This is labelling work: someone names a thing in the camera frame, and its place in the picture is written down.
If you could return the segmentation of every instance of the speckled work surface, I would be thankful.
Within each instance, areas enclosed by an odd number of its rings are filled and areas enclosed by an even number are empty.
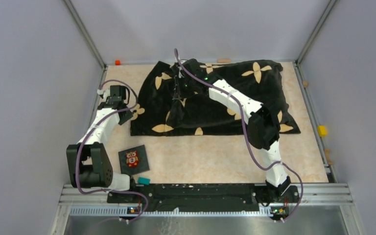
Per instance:
[[[327,182],[322,158],[291,62],[282,62],[282,83],[289,113],[301,134],[281,135],[282,160],[297,171],[305,183]],[[106,80],[119,79],[137,93],[154,65],[109,66]],[[151,183],[262,183],[265,173],[254,165],[243,136],[130,136],[130,122],[117,126],[106,145],[115,172],[120,172],[118,152],[144,144],[150,171],[135,175]],[[254,149],[261,162],[258,151]],[[293,182],[298,179],[289,173]]]

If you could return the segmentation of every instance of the gray wall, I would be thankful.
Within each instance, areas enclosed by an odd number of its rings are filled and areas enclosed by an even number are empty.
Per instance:
[[[340,182],[376,234],[376,1],[340,1],[303,64]]]
[[[106,63],[292,60],[328,0],[73,0]]]
[[[100,76],[62,1],[0,1],[0,235],[49,233]]]

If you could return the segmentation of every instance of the owl coaster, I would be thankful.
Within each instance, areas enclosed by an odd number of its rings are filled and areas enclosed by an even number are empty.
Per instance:
[[[149,170],[145,145],[119,152],[120,171],[126,175],[136,175]]]

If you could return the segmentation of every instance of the metal frame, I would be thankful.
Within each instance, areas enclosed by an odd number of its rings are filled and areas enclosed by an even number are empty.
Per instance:
[[[329,0],[325,11],[322,13],[318,23],[316,24],[314,30],[310,34],[309,39],[305,43],[304,48],[302,49],[301,53],[299,54],[298,59],[296,60],[296,64],[299,66],[302,61],[304,60],[307,52],[309,51],[310,47],[312,46],[313,41],[315,40],[316,36],[318,36],[319,31],[321,30],[322,26],[324,25],[325,21],[327,20],[329,14],[333,10],[333,7],[339,2],[339,0]]]
[[[264,186],[265,184],[259,183],[257,186]],[[298,186],[298,192],[301,193],[299,184],[292,184]],[[68,217],[73,211],[75,216],[113,216],[112,213],[117,213],[118,205],[107,203],[107,192],[97,192],[91,195],[83,195],[78,189],[73,188],[72,185],[64,185],[61,193],[56,218],[53,222],[51,234],[63,235],[67,226]],[[281,206],[282,204],[273,203],[270,206]],[[359,217],[356,213],[353,198],[347,184],[338,183],[308,183],[304,184],[304,193],[302,198],[302,207],[306,206],[339,206],[343,215],[345,226],[349,235],[364,234]],[[202,212],[186,212],[171,211],[163,213],[148,213],[142,215],[144,217],[151,216],[253,216],[260,217],[265,215],[266,208],[262,208],[260,212],[235,212],[235,213],[214,213],[207,215]]]
[[[106,63],[104,62],[103,58],[101,57],[100,53],[97,50],[96,45],[93,42],[93,39],[90,37],[89,32],[87,31],[86,27],[84,26],[83,22],[81,21],[80,16],[78,15],[77,11],[75,10],[74,5],[72,4],[71,0],[62,0],[65,4],[66,8],[68,9],[72,20],[74,21],[75,25],[80,31],[81,36],[83,36],[84,41],[86,42],[89,50],[92,52],[94,58],[96,59],[97,63],[100,65],[102,69],[106,68]]]
[[[71,17],[76,24],[77,28],[80,31],[80,34],[83,36],[86,44],[89,47],[89,50],[94,55],[95,59],[99,63],[99,65],[103,69],[103,74],[100,79],[101,84],[107,73],[107,65],[103,61],[100,53],[97,50],[93,40],[91,39],[88,31],[86,30],[83,22],[81,21],[75,7],[73,6],[71,0],[62,0],[66,5]],[[294,63],[295,72],[298,78],[299,86],[302,91],[302,95],[305,101],[306,108],[308,110],[309,118],[311,120],[311,125],[314,130],[314,133],[317,133],[317,126],[319,125],[319,121],[315,114],[314,105],[312,99],[310,97],[310,93],[308,89],[304,88],[302,82],[305,80],[304,76],[301,71],[301,64],[302,61],[305,59],[306,54],[310,50],[316,36],[320,32],[322,26],[324,25],[326,19],[330,15],[332,9],[336,6],[339,0],[330,0],[326,9],[324,10],[323,14],[321,15],[316,27],[314,28],[311,36],[309,37],[308,41],[306,42],[302,52],[300,53],[299,57]],[[95,98],[94,101],[94,110],[96,110],[98,104],[98,96]],[[90,120],[94,118],[95,112],[92,112]],[[319,150],[321,152],[321,156],[324,162],[325,171],[327,174],[331,175],[333,183],[321,183],[321,184],[304,184],[304,194],[303,200],[300,206],[340,206],[344,223],[347,227],[348,233],[350,235],[363,235],[365,234],[365,230],[362,226],[361,220],[357,214],[351,192],[348,188],[348,185],[345,183],[335,183],[335,178],[333,176],[334,167],[327,164],[327,159],[325,156],[325,144],[323,143],[322,139],[316,136],[316,141],[319,146]],[[56,217],[53,222],[53,226],[51,229],[52,235],[63,235],[67,226],[68,217],[70,212],[73,208],[77,206],[104,206],[104,207],[115,207],[113,204],[107,204],[107,193],[106,192],[98,192],[91,195],[82,195],[78,192],[76,188],[73,188],[71,185],[64,185],[57,212]],[[175,213],[179,213],[178,211],[173,211],[171,216],[175,216]]]

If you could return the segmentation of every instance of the black cloth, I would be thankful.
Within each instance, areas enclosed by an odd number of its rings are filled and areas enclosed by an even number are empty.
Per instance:
[[[282,90],[281,64],[271,60],[235,64],[200,63],[204,72],[221,75],[231,86],[262,103],[271,102],[279,110],[281,133],[298,134],[299,127],[287,112],[289,105]],[[171,65],[158,62],[139,92],[139,105],[131,121],[131,136],[240,135],[239,115],[208,97],[208,87],[191,78],[179,81],[182,98],[175,97]]]

